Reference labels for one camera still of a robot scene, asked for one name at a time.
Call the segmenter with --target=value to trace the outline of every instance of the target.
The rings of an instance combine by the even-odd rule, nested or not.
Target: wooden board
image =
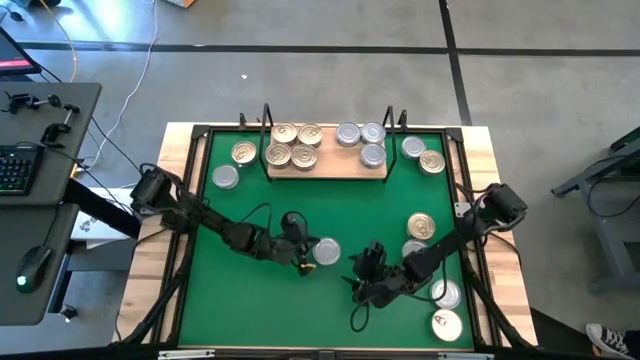
[[[387,162],[369,169],[360,162],[363,143],[345,148],[336,140],[336,124],[322,124],[322,144],[316,148],[318,161],[310,171],[300,171],[293,164],[285,169],[274,169],[269,165],[269,175],[274,178],[316,178],[316,179],[384,179],[387,176]],[[275,143],[273,134],[271,144]]]
[[[187,152],[189,150],[192,127],[193,125],[198,124],[205,123],[167,124],[164,141],[162,143],[158,159],[159,166],[176,174],[183,174]],[[232,124],[209,123],[209,125],[228,126]],[[415,127],[442,128],[442,126]],[[489,129],[482,126],[461,127],[461,129],[464,136],[464,147],[473,188],[482,189],[490,183],[500,182]],[[198,144],[198,156],[196,157],[193,175],[194,181],[192,181],[190,186],[192,191],[195,190],[195,179],[198,178],[203,147],[204,141],[201,141]],[[451,150],[452,162],[455,165],[454,175],[456,181],[461,183],[462,176],[460,168],[457,166],[459,163],[457,161],[458,154],[453,141],[449,142],[449,148]],[[141,237],[157,231],[159,228],[158,222],[158,219],[146,221],[141,230]],[[511,233],[501,233],[501,235],[512,244],[514,243]],[[184,243],[185,239],[182,239],[180,243],[181,247],[184,246]],[[131,333],[131,331],[133,331],[157,299],[168,247],[169,233],[163,233],[136,249],[131,272],[129,273],[129,279],[127,281],[127,287],[120,307],[120,316],[118,318],[118,326],[123,337],[126,337]],[[485,254],[495,301],[498,303],[511,324],[518,330],[520,335],[530,343],[537,344],[524,280],[522,278],[520,264],[518,263],[518,257],[506,245],[491,238],[485,247]],[[182,252],[179,251],[178,255],[179,256],[176,259],[176,268],[180,261],[182,261]],[[485,342],[490,343],[491,338],[487,313],[480,300],[477,299],[477,296],[476,300],[482,337]],[[165,312],[166,316],[161,336],[162,340],[165,340],[166,336],[169,334],[174,307],[175,296],[167,306],[167,310]]]

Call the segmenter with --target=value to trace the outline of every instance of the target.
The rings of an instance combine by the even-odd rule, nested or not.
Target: green mat
[[[442,152],[438,135],[419,135],[428,149]],[[404,136],[398,136],[398,146]],[[305,215],[310,233],[335,238],[342,248],[340,261],[318,266],[306,278],[293,266],[256,261],[232,252],[220,237],[200,228],[180,332],[180,345],[246,347],[354,347],[354,348],[472,348],[466,302],[455,309],[463,334],[455,342],[438,339],[431,330],[437,310],[430,303],[399,297],[384,309],[371,307],[367,328],[354,333],[349,316],[355,304],[341,275],[352,276],[349,255],[361,252],[372,239],[384,244],[393,264],[401,260],[408,239],[406,223],[415,212],[426,212],[436,222],[433,239],[453,229],[451,199],[445,172],[427,177],[414,161],[398,154],[387,184],[353,180],[274,180],[269,183],[259,164],[240,169],[235,189],[218,189],[213,169],[231,163],[231,148],[238,141],[259,143],[256,133],[216,133],[204,196],[217,211],[240,220],[258,204],[273,206],[272,233],[280,232],[282,214],[296,210]],[[387,149],[391,140],[387,138]],[[249,221],[266,226],[268,210]],[[447,277],[463,291],[460,259],[447,259]],[[434,280],[441,278],[438,271]],[[429,286],[418,295],[429,296]],[[364,320],[356,315],[355,325]]]

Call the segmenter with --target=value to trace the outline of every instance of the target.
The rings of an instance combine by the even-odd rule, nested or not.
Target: white cable
[[[45,3],[44,0],[40,0],[40,4],[42,4],[42,6],[44,6],[44,8],[47,9],[47,12],[49,12],[49,15],[51,15],[51,17],[53,18],[53,21],[55,21],[56,24],[58,24],[58,27],[60,28],[60,30],[62,30],[62,32],[64,33],[64,36],[67,38],[67,41],[69,42],[69,46],[71,47],[71,56],[73,57],[73,72],[71,73],[71,79],[69,80],[69,82],[74,82],[76,80],[76,75],[78,74],[78,57],[76,56],[76,48],[73,47],[73,41],[71,41],[71,37],[69,36],[69,34],[67,34],[67,30],[65,30],[64,27],[62,27],[62,24],[60,24],[60,22],[58,21],[58,18],[56,18],[56,14],[54,14],[53,11],[49,9],[49,6],[47,6],[47,3]]]
[[[142,69],[142,75],[140,75],[140,79],[138,80],[138,83],[136,84],[133,91],[129,94],[129,96],[127,96],[126,100],[124,101],[124,106],[122,106],[122,110],[120,110],[120,114],[118,115],[118,119],[115,125],[113,125],[113,127],[107,132],[107,136],[106,136],[107,138],[111,135],[113,130],[115,130],[118,127],[118,125],[120,125],[120,122],[122,121],[122,116],[124,115],[124,112],[127,110],[127,106],[129,106],[129,100],[131,99],[131,97],[133,97],[133,95],[136,92],[138,92],[138,89],[140,88],[140,84],[142,84],[142,80],[147,74],[147,69],[149,68],[149,60],[151,59],[151,49],[153,48],[153,45],[158,40],[158,1],[157,0],[153,1],[153,18],[154,18],[153,38],[151,39],[151,44],[149,44],[149,50],[147,51],[147,60],[144,63],[144,68]],[[98,163],[100,154],[102,153],[102,148],[104,147],[104,144],[106,142],[107,142],[106,138],[102,140],[102,143],[98,148],[98,154],[96,155],[96,158],[93,161],[93,164],[91,164],[91,166],[88,167],[88,170],[93,169],[93,167],[96,166],[96,164]]]

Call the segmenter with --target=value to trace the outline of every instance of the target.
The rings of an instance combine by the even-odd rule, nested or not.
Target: can lid
[[[298,130],[298,140],[307,145],[322,141],[322,128],[316,124],[307,124]]]
[[[406,257],[412,252],[416,252],[426,247],[427,245],[425,245],[425,243],[423,243],[422,241],[409,240],[406,243],[404,243],[404,245],[402,245],[402,257]]]
[[[320,265],[332,265],[340,259],[340,244],[333,238],[322,238],[313,247],[313,257]]]
[[[462,334],[462,320],[453,311],[440,309],[431,318],[431,328],[441,340],[455,341]]]
[[[424,145],[422,139],[415,136],[407,136],[402,140],[402,152],[412,158],[418,158],[427,147]]]
[[[444,280],[440,279],[431,286],[431,298],[439,298],[442,296],[442,292],[444,292]],[[460,305],[460,295],[460,288],[458,285],[451,280],[447,280],[447,292],[444,294],[442,299],[436,301],[436,304],[443,309],[454,309],[456,306]]]
[[[281,143],[289,143],[298,136],[298,128],[292,123],[277,123],[271,132],[273,133],[273,138]]]
[[[231,157],[238,164],[246,164],[256,157],[256,146],[249,141],[241,141],[231,149]]]
[[[429,240],[436,232],[436,223],[425,213],[415,213],[409,217],[409,234],[419,240]]]
[[[240,180],[238,170],[232,165],[220,165],[213,170],[213,183],[221,188],[232,188]]]
[[[370,166],[380,166],[387,159],[384,148],[378,144],[365,145],[360,152],[360,159],[364,164]]]
[[[316,149],[310,145],[296,145],[291,150],[291,161],[299,167],[311,167],[318,160]]]
[[[291,159],[291,148],[286,144],[271,144],[265,156],[271,165],[284,165]]]
[[[360,141],[360,128],[354,123],[343,123],[336,129],[336,136],[339,142],[356,144]]]
[[[444,169],[444,157],[437,151],[427,150],[420,155],[420,168],[431,174]]]
[[[366,142],[379,144],[384,140],[386,131],[378,123],[366,123],[362,126],[362,138]]]

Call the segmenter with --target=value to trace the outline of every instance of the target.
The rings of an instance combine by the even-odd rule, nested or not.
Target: shoe
[[[624,333],[600,324],[587,324],[587,336],[602,351],[624,359],[634,360],[628,355],[629,350],[624,343]]]

